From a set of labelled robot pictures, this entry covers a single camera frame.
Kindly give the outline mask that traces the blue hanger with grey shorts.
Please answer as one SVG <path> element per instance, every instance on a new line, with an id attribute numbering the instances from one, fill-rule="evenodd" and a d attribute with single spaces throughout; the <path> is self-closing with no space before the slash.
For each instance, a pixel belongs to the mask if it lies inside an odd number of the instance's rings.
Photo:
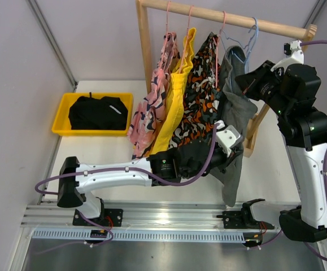
<path id="1" fill-rule="evenodd" d="M 248 58 L 242 46 L 226 47 L 223 38 L 221 38 L 221 43 L 224 48 L 224 56 L 221 62 L 224 67 L 224 74 L 228 79 L 229 86 L 235 88 L 235 77 L 248 72 Z"/>

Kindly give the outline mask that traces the grey shorts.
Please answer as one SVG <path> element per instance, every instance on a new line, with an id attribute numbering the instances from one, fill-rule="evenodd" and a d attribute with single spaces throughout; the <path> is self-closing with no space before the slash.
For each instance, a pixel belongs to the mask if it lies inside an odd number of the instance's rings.
<path id="1" fill-rule="evenodd" d="M 219 72 L 219 89 L 222 92 L 219 103 L 220 119 L 226 125 L 233 125 L 242 137 L 245 138 L 248 122 L 257 113 L 257 106 L 242 94 L 237 83 L 235 88 L 229 86 L 222 64 Z M 237 199 L 242 171 L 243 142 L 236 145 L 235 149 L 237 150 L 236 158 L 226 168 L 225 172 L 219 172 L 218 169 L 210 171 L 210 174 L 223 184 L 222 198 L 229 207 L 234 206 Z"/>

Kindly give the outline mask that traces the orange camouflage shorts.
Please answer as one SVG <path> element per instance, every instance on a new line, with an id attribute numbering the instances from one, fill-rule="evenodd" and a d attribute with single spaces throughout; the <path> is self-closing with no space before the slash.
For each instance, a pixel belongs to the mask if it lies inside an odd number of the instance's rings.
<path id="1" fill-rule="evenodd" d="M 209 142 L 212 138 L 221 98 L 218 41 L 218 35 L 211 32 L 193 58 L 183 98 L 184 114 L 172 134 L 169 148 L 187 145 L 195 139 Z"/>

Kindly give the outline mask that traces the yellow shorts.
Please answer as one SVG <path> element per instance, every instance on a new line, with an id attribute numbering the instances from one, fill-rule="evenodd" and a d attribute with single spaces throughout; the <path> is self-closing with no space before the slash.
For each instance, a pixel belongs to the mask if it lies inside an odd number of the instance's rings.
<path id="1" fill-rule="evenodd" d="M 189 29 L 188 46 L 182 73 L 178 72 L 181 59 L 178 60 L 175 67 L 172 68 L 169 90 L 166 98 L 166 117 L 163 124 L 160 126 L 158 135 L 156 136 L 155 143 L 151 150 L 152 154 L 168 150 L 173 132 L 176 130 L 183 118 L 183 100 L 188 75 L 193 68 L 194 40 L 196 32 L 197 30 L 195 28 Z"/>

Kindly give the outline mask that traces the black shorts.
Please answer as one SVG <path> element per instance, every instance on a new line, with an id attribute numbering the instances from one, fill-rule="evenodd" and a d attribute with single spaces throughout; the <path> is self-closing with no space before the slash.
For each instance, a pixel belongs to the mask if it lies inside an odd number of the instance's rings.
<path id="1" fill-rule="evenodd" d="M 70 107 L 68 119 L 73 130 L 125 130 L 128 109 L 118 97 L 80 96 Z"/>

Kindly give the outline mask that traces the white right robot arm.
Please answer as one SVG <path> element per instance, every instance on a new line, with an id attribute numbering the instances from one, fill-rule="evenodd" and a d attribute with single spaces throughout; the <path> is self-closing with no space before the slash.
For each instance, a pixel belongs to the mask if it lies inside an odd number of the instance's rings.
<path id="1" fill-rule="evenodd" d="M 274 68 L 270 61 L 237 76 L 243 94 L 262 100 L 276 114 L 301 205 L 281 211 L 283 233 L 292 241 L 327 238 L 327 115 L 314 107 L 321 79 L 316 69 L 295 63 Z"/>

